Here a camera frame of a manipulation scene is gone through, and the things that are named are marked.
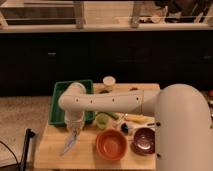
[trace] purple bowl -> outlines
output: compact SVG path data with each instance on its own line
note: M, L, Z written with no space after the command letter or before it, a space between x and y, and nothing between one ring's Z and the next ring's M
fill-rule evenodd
M131 148L139 155L155 153L155 131L150 128L138 129L134 134Z

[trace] wooden cutting board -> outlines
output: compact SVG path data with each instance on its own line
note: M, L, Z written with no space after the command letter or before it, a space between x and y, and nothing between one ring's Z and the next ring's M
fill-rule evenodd
M158 84L116 84L113 91L129 91L130 88L159 89ZM103 89L102 84L94 85L95 93ZM154 118L147 117L148 122L154 122ZM77 143L64 156L60 152L69 135L66 128L57 128L46 125L39 148L35 155L35 168L43 169L139 169L154 170L155 155L139 156L132 152L130 145L132 136L127 136L128 150L120 161L111 162L99 157L95 149L95 139L101 132L95 124L87 125L80 133Z

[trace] green tray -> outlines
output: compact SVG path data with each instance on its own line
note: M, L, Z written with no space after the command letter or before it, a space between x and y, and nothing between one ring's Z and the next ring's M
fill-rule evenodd
M93 82L92 80L77 80L77 81L64 81L56 82L54 86L54 92L51 102L51 109L49 113L49 124L54 126L66 126L64 122L64 111L58 106L58 99L61 94L69 87L73 82L80 82L86 87L87 94L93 94ZM85 112L85 123L90 124L93 122L95 113L93 111Z

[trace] black cable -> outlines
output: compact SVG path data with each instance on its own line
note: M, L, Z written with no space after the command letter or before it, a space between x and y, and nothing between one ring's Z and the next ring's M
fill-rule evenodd
M14 154L14 152L4 143L0 140L0 143L3 144L11 153L12 155L14 156L15 160L16 160L16 164L18 166L18 171L20 171L20 166L19 166L19 163L18 163L18 159L16 157L16 155Z

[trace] small cup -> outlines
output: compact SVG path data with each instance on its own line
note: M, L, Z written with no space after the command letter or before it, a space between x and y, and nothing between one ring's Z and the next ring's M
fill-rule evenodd
M98 114L96 116L96 125L99 129L105 129L107 127L109 117L106 114Z
M112 91L113 86L115 85L115 78L112 76L104 77L103 83L104 83L104 89L107 91Z

